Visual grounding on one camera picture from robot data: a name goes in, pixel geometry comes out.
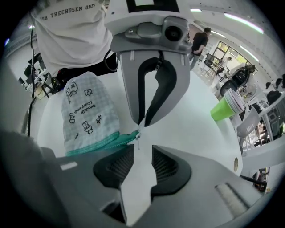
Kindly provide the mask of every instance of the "stacked cups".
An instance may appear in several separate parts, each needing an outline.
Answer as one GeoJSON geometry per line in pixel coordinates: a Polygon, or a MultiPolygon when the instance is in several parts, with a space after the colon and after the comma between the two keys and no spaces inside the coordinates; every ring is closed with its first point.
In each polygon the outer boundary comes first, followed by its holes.
{"type": "Polygon", "coordinates": [[[235,91],[229,89],[220,102],[211,110],[211,116],[215,121],[219,121],[230,116],[240,114],[244,111],[242,100],[235,91]]]}

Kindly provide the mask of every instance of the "ribbed black pad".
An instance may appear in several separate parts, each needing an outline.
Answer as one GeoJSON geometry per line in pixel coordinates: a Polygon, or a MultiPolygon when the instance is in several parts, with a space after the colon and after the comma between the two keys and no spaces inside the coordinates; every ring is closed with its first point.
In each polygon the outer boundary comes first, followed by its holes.
{"type": "Polygon", "coordinates": [[[157,185],[151,189],[151,198],[175,194],[191,177],[188,162],[158,146],[152,147],[152,166],[155,169],[157,185]]]}
{"type": "Polygon", "coordinates": [[[111,154],[93,167],[93,173],[105,187],[119,189],[134,164],[134,145],[111,154]]]}

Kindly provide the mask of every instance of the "gray pants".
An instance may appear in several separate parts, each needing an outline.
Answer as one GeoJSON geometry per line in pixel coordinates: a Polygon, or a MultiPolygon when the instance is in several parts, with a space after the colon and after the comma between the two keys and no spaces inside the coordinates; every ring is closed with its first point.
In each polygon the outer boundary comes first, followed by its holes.
{"type": "Polygon", "coordinates": [[[196,64],[196,62],[198,61],[198,59],[200,58],[200,56],[194,55],[193,53],[189,54],[189,61],[193,60],[190,66],[190,70],[192,70],[196,64]]]}

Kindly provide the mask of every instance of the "black pants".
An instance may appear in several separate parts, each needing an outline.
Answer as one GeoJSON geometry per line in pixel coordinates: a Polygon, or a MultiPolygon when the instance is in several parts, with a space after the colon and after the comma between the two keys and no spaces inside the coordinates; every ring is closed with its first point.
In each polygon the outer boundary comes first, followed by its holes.
{"type": "MultiPolygon", "coordinates": [[[[109,58],[106,59],[107,65],[110,69],[116,69],[117,68],[117,59],[116,59],[116,53],[113,53],[109,58]]],[[[104,61],[99,62],[97,64],[94,64],[92,66],[82,67],[82,68],[63,68],[58,71],[56,80],[58,82],[57,90],[62,90],[66,83],[74,77],[78,77],[85,72],[90,71],[96,74],[97,76],[113,73],[113,71],[110,71],[107,67],[104,61]]]]}
{"type": "Polygon", "coordinates": [[[219,73],[222,73],[223,70],[224,70],[224,67],[221,67],[221,69],[219,68],[219,69],[217,70],[216,76],[217,76],[219,73]]]}

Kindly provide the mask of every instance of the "person in black shirt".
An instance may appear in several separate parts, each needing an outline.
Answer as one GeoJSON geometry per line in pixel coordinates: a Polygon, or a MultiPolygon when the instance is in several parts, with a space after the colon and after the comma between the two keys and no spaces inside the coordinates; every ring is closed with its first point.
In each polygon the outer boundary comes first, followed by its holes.
{"type": "Polygon", "coordinates": [[[193,60],[190,66],[190,70],[192,70],[201,56],[201,53],[206,47],[208,43],[208,37],[211,34],[211,29],[210,28],[205,28],[203,33],[196,33],[194,36],[194,41],[193,41],[193,46],[192,46],[192,51],[189,54],[189,60],[193,60]]]}

